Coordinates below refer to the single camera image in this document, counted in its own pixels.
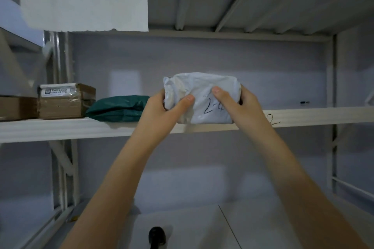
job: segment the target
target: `black handle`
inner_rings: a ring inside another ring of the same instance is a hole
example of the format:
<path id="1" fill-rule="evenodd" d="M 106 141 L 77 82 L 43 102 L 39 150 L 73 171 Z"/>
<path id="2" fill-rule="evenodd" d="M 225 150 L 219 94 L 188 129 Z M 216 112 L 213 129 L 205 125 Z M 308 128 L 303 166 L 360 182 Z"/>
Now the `black handle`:
<path id="1" fill-rule="evenodd" d="M 148 233 L 150 249 L 158 249 L 160 245 L 166 244 L 166 235 L 161 227 L 152 227 Z"/>

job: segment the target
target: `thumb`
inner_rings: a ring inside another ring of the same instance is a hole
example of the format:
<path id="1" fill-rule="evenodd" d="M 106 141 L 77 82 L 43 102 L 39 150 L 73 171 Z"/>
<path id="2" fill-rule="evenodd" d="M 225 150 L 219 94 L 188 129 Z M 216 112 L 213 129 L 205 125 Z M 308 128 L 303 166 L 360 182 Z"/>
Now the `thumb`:
<path id="1" fill-rule="evenodd" d="M 166 112 L 169 114 L 168 117 L 171 117 L 176 122 L 193 105 L 194 101 L 195 97 L 193 95 L 185 96 L 171 110 Z"/>
<path id="2" fill-rule="evenodd" d="M 234 114 L 239 109 L 240 105 L 233 100 L 227 91 L 215 86 L 212 88 L 212 92 L 215 98 L 218 99 L 230 115 Z"/>

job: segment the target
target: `green plastic package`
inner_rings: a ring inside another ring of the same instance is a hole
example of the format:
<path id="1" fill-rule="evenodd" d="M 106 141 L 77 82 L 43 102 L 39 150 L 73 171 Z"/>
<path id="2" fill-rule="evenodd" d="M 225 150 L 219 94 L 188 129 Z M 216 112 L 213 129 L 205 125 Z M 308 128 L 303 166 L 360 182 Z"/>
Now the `green plastic package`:
<path id="1" fill-rule="evenodd" d="M 96 101 L 86 116 L 105 122 L 137 122 L 149 96 L 112 96 Z"/>

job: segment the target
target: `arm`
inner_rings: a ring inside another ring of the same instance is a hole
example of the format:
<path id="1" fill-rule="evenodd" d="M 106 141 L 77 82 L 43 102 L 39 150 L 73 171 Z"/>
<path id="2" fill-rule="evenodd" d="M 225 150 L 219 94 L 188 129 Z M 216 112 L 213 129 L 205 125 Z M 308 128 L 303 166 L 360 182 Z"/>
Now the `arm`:
<path id="1" fill-rule="evenodd" d="M 272 128 L 256 96 L 242 86 L 243 105 L 239 105 L 218 87 L 213 88 L 213 94 L 264 158 L 275 189 L 303 248 L 368 249 Z"/>
<path id="2" fill-rule="evenodd" d="M 165 111 L 165 91 L 151 97 L 139 123 L 60 249 L 117 247 L 148 158 L 194 102 L 188 95 Z"/>

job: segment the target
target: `white plastic package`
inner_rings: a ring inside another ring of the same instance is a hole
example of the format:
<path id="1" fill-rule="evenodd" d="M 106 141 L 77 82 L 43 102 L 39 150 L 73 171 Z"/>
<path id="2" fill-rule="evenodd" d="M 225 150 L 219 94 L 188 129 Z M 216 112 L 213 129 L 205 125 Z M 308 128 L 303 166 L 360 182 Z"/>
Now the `white plastic package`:
<path id="1" fill-rule="evenodd" d="M 180 117 L 181 124 L 231 124 L 233 121 L 222 104 L 214 97 L 212 87 L 218 86 L 228 91 L 239 102 L 241 85 L 232 76 L 220 76 L 206 73 L 181 73 L 174 77 L 165 77 L 165 108 L 172 109 L 184 96 L 192 94 L 195 102 Z"/>

